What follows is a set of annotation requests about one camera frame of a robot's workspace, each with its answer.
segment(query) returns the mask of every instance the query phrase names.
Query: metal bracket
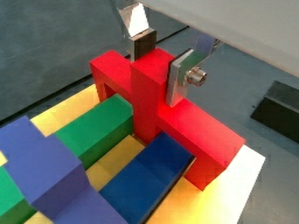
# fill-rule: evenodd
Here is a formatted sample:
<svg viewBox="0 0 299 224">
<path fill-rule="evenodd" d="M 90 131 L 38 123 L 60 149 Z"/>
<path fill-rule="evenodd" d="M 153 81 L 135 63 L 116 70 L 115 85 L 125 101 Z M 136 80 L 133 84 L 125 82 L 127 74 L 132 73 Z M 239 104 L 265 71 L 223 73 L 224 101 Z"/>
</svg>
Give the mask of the metal bracket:
<svg viewBox="0 0 299 224">
<path fill-rule="evenodd" d="M 197 51 L 188 49 L 169 62 L 165 102 L 171 107 L 185 98 L 188 84 L 200 86 L 207 80 L 201 63 L 215 51 L 217 43 L 215 38 L 200 33 L 200 36 L 196 36 Z"/>
</svg>

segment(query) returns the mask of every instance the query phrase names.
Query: green block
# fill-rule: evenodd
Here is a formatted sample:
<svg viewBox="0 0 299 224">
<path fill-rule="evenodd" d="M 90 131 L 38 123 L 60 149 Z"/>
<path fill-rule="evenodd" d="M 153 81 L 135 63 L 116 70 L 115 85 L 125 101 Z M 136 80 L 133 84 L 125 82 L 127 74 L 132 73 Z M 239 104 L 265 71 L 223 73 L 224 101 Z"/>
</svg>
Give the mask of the green block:
<svg viewBox="0 0 299 224">
<path fill-rule="evenodd" d="M 24 223 L 33 215 L 34 210 L 24 200 L 5 168 L 0 167 L 0 223 Z"/>
<path fill-rule="evenodd" d="M 78 157 L 85 169 L 132 134 L 132 114 L 131 104 L 115 94 L 56 131 L 56 137 Z"/>
</svg>

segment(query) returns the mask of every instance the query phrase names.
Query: black object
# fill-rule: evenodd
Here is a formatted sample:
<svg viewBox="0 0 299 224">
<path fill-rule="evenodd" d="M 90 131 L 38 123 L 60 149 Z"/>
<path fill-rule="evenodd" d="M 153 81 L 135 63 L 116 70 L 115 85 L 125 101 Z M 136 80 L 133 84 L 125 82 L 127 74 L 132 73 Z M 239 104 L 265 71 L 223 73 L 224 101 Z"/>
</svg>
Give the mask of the black object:
<svg viewBox="0 0 299 224">
<path fill-rule="evenodd" d="M 131 61 L 135 61 L 155 49 L 156 30 L 148 28 L 145 31 L 129 38 L 128 41 Z"/>
<path fill-rule="evenodd" d="M 299 143 L 299 90 L 275 81 L 251 118 Z"/>
</svg>

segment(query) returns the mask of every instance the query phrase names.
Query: blue block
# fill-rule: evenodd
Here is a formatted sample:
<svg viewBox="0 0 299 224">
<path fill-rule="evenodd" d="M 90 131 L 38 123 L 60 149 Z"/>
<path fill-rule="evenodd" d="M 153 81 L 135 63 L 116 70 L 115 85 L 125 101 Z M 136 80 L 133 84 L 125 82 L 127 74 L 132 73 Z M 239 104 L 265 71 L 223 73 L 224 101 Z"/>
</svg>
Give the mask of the blue block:
<svg viewBox="0 0 299 224">
<path fill-rule="evenodd" d="M 128 223 L 143 223 L 192 161 L 161 133 L 98 191 Z"/>
<path fill-rule="evenodd" d="M 98 193 L 128 223 L 143 223 L 164 188 L 151 171 L 132 160 Z"/>
<path fill-rule="evenodd" d="M 192 158 L 192 154 L 164 132 L 135 157 L 167 185 L 181 176 Z"/>
<path fill-rule="evenodd" d="M 18 158 L 44 140 L 42 133 L 33 126 L 26 116 L 10 122 L 0 129 L 0 150 L 8 160 Z"/>
<path fill-rule="evenodd" d="M 28 203 L 50 219 L 89 186 L 81 162 L 56 136 L 37 141 L 4 168 Z"/>
<path fill-rule="evenodd" d="M 92 187 L 88 187 L 53 220 L 54 224 L 123 224 L 127 221 L 102 199 Z"/>
</svg>

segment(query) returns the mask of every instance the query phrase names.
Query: red block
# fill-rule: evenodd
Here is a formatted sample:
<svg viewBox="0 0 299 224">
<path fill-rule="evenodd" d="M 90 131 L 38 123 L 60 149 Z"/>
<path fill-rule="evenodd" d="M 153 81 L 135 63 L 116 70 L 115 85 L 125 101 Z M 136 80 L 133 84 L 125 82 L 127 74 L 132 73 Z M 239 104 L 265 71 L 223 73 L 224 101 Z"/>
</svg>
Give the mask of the red block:
<svg viewBox="0 0 299 224">
<path fill-rule="evenodd" d="M 116 52 L 109 51 L 89 62 L 90 72 L 97 87 L 97 97 L 102 102 L 115 92 L 131 102 L 129 61 Z"/>
<path fill-rule="evenodd" d="M 90 61 L 92 74 L 100 97 L 116 91 L 132 103 L 135 134 L 144 142 L 149 143 L 164 130 L 195 155 L 185 178 L 203 190 L 228 167 L 245 140 L 189 101 L 168 107 L 164 96 L 172 59 L 172 55 L 155 49 L 133 62 L 129 70 L 129 62 L 108 52 Z"/>
<path fill-rule="evenodd" d="M 160 133 L 157 110 L 164 103 L 168 61 L 160 49 L 149 52 L 131 66 L 135 134 L 149 144 Z"/>
</svg>

